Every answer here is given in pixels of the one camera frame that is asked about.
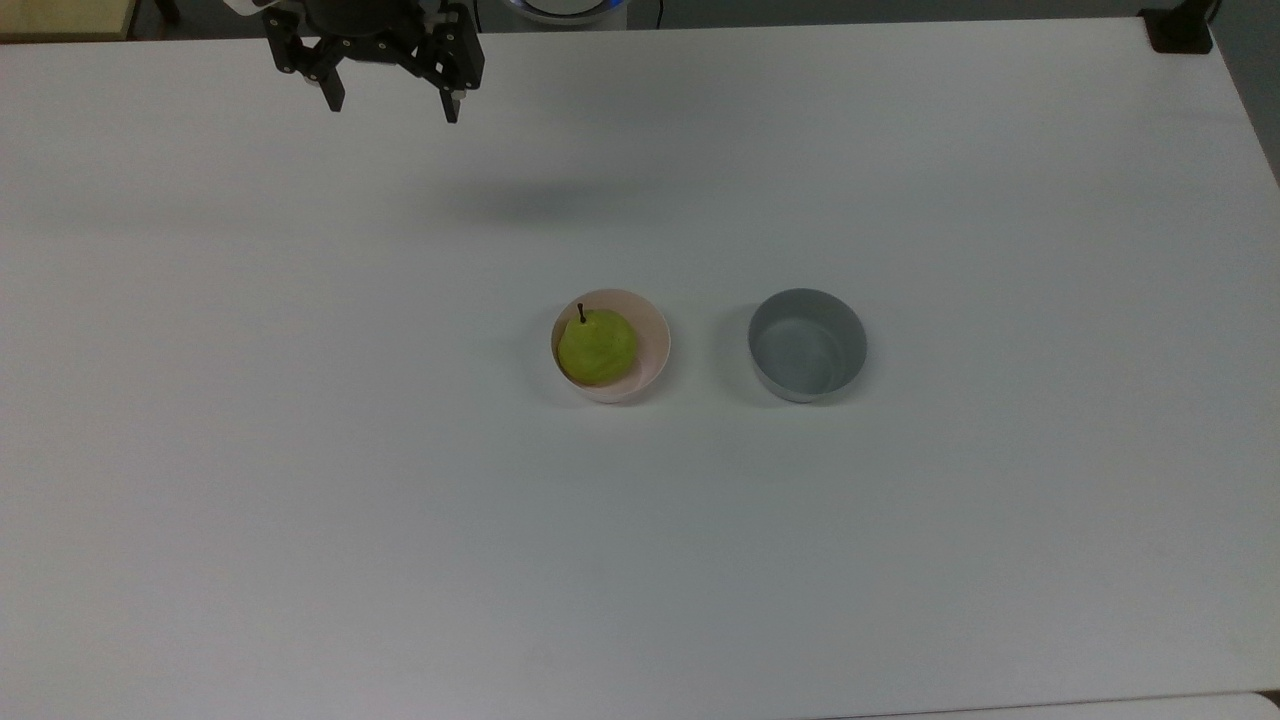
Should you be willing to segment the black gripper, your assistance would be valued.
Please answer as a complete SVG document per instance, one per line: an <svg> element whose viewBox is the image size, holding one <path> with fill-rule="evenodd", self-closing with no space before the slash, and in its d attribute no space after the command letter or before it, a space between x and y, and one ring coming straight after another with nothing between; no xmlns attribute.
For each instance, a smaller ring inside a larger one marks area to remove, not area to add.
<svg viewBox="0 0 1280 720"><path fill-rule="evenodd" d="M314 45L303 42L303 22L317 35ZM301 10L266 8L262 26L276 69L319 87L334 113L346 100L337 70L343 59L402 65L438 90L451 124L483 82L485 56L470 4L302 1Z"/></svg>

